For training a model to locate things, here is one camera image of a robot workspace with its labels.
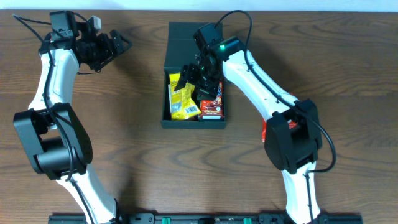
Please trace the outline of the red Hello Panda box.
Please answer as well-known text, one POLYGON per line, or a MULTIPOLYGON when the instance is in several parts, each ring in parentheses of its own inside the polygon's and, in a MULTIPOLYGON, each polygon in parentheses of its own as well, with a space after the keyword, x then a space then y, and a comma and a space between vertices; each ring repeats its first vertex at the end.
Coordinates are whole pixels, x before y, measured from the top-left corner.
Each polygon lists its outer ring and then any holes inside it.
POLYGON ((214 100, 200 100, 200 120, 222 120, 223 109, 223 83, 219 82, 218 94, 214 100))

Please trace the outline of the red Hacks candy bag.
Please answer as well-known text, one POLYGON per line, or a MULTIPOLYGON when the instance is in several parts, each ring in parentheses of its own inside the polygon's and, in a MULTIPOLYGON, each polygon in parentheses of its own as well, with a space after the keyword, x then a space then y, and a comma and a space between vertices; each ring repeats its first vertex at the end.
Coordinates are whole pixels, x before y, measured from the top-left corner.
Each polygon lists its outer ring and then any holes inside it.
POLYGON ((263 118, 263 127, 262 127, 262 141, 266 141, 266 128, 267 122, 269 119, 273 117, 273 113, 283 113, 287 111, 289 107, 279 101, 272 93, 267 93, 264 97, 261 105, 260 114, 263 118))

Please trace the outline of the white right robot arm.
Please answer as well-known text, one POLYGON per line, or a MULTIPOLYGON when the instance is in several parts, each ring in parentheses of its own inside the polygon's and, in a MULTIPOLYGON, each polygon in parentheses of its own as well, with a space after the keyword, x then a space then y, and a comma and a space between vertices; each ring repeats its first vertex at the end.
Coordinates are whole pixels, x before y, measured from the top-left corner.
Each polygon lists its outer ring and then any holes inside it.
POLYGON ((312 170, 322 147, 317 107, 283 90, 237 37, 224 39, 214 24, 200 27, 193 39, 200 51, 197 62, 182 67, 176 88, 190 83, 200 97, 215 100, 221 81, 235 84, 266 122, 264 148, 282 172, 287 214, 294 223, 315 221, 320 209, 312 170))

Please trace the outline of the yellow snack packet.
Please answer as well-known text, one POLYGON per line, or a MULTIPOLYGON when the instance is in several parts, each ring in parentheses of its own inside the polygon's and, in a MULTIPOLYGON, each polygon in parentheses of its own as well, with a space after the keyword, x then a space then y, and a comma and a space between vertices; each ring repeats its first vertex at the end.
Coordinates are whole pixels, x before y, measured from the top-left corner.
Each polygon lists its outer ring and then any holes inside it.
POLYGON ((201 113, 199 107, 192 99, 192 93, 195 89, 192 84, 187 83, 182 89, 175 90, 179 78, 179 73, 169 74, 169 105, 171 120, 174 121, 190 119, 201 113))

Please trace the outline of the black storage box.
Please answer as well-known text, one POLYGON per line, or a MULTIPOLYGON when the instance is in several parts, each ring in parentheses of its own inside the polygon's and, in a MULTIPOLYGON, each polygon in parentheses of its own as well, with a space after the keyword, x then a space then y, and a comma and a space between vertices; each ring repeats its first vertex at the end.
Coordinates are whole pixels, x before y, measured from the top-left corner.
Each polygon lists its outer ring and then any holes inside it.
POLYGON ((164 90, 162 103, 161 125, 164 129, 224 129, 226 118, 221 120, 183 120, 174 121, 171 119, 169 103, 169 75, 181 71, 183 65, 195 63, 195 55, 199 49, 194 41, 194 33, 204 22, 170 22, 167 51, 164 62, 164 90))

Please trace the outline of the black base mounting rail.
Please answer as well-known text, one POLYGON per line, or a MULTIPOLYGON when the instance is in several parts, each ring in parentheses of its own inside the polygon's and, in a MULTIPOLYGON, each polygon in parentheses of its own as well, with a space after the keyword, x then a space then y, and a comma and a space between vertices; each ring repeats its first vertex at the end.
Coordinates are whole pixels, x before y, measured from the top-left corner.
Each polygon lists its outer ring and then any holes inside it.
MULTIPOLYGON (((130 224, 289 224, 293 221, 284 213, 263 213, 260 215, 153 215, 138 213, 131 215, 130 224)), ((363 224, 360 215, 321 214, 314 222, 317 224, 363 224)))

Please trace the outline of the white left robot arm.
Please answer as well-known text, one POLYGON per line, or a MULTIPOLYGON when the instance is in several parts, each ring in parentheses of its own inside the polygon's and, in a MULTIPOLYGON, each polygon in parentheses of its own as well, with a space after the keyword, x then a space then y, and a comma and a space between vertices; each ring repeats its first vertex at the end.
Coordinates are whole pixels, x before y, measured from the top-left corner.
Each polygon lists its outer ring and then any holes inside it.
POLYGON ((72 108, 80 65, 100 72, 132 42, 118 31, 96 29, 49 33, 39 49, 42 73, 33 101, 13 124, 33 170, 64 187, 84 212, 82 223, 129 223, 117 200, 104 189, 91 164, 93 148, 72 108))

